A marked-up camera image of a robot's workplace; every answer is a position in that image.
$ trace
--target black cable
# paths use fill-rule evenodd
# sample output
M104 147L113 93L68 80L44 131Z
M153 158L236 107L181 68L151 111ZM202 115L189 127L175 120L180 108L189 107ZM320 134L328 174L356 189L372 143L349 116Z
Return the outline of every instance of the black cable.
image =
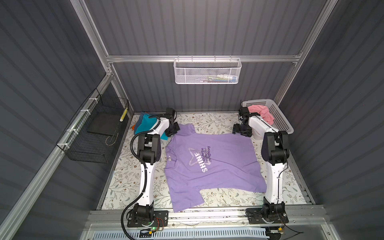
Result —
M259 214L259 213L261 213L261 212L262 212L262 209L260 209L260 211L258 211L258 212L245 211L245 215L246 215L247 217L255 217L255 214Z
M296 233L295 235L290 236L290 237L287 237L287 238L285 238L285 239L283 239L283 240L288 240L288 239L293 238L294 236L299 235L299 234L300 234L300 233Z
M160 123L161 123L160 118L157 117L157 116L149 116L149 118L157 118L157 119L158 119L156 126L155 126L154 128L152 128L152 129L148 130L148 131L143 131L143 132L136 133L136 134L132 137L132 139L131 139L131 143L130 143L130 145L129 145L129 148L131 149L131 153L132 153L132 155L135 156L135 158L137 158L137 159L140 161L140 163L144 165L144 186L143 186L143 190L141 191L141 193L139 194L139 196L138 196L135 200L133 200L130 204L128 204L128 205L124 208L124 210L122 211L122 214L121 214L121 219L120 219L120 223L121 223L122 230L123 230L124 234L125 234L130 240L135 240L135 239L132 238L130 235L128 235L127 230L125 229L125 226L124 226L124 214L125 214L125 212L127 211L127 209L128 209L130 206L132 206L135 202L137 202L137 201L143 196L143 194L145 193L145 189L147 188L147 165L146 165L146 163L144 162L144 160L142 160L142 159L135 153L135 151L133 150L133 142L134 142L135 139L138 137L138 135L147 134L147 133L152 132L152 131L153 131L154 129L156 129L156 128L160 125Z
M264 123L267 127L269 127L270 125L267 123L267 122L265 122L264 121L264 119L263 118L259 118L259 116L256 116L262 123Z
M277 212L277 204L279 203L279 194L280 194L280 175L288 169L288 163L287 163L287 167L282 170L280 173L279 173L279 176L277 177L277 203L276 203L276 212Z
M293 229L291 229L291 230L294 231L294 232L297 232L298 234L299 234L299 233L304 233L304 232L298 232L298 231L295 231L295 230L293 230Z

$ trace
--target teal cloth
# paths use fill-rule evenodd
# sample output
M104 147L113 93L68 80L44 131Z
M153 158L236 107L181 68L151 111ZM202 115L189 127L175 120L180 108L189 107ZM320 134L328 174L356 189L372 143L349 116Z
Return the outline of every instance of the teal cloth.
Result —
M155 125L156 121L157 118L149 118L149 114L145 114L143 116L143 120L141 121L140 126L138 126L136 129L136 133L148 131L149 129L151 129L151 127L153 127L153 125ZM165 133L163 133L160 138L163 140L168 140L168 137Z

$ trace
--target blue cloth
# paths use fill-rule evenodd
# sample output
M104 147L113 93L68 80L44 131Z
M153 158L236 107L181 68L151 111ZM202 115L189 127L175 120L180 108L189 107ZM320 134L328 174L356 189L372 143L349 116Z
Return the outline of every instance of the blue cloth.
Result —
M143 116L147 114L146 112L141 112L139 120L136 122L135 126L133 127L133 133L136 134L137 128L140 126L141 121L143 121Z
M136 128L135 134L139 133L139 132L147 131L147 130L151 129L151 127L153 127L153 125L155 125L157 118L149 118L149 116L150 116L149 114L143 115L141 124ZM165 133L163 133L163 135L161 135L160 138L163 140L168 140L168 137L166 136Z

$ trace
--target purple t-shirt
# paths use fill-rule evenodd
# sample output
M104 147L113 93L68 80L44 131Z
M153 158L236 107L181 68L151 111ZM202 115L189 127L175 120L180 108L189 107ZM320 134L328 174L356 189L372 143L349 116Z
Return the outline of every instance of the purple t-shirt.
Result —
M175 212L204 203L202 189L266 191L251 138L238 133L198 134L192 124L179 126L166 147L165 168Z

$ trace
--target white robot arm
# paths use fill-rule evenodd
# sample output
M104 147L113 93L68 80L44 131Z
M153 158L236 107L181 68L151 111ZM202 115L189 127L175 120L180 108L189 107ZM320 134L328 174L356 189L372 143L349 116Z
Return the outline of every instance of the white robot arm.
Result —
M241 124L233 126L233 133L250 137L252 134L263 138L262 157L267 167L267 189L262 208L265 222L276 220L287 223L283 199L282 172L288 168L288 134L269 125L258 113L249 113L247 107L239 110Z
M121 226L129 239L132 238L126 233L123 219L125 212L133 204L133 209L129 212L128 227L150 226L153 224L155 218L161 218L160 214L162 214L163 217L167 216L168 211L154 211L153 183L156 166L161 157L160 137L163 133L170 137L180 130L178 123L174 122L174 115L175 110L167 108L165 114L150 116L149 118L157 118L151 130L139 132L133 136L131 140L131 152L141 163L140 190L142 192L135 200L128 204L122 212ZM137 153L133 148L133 142L136 138L138 138ZM166 219L167 218L162 222L163 226L167 224Z

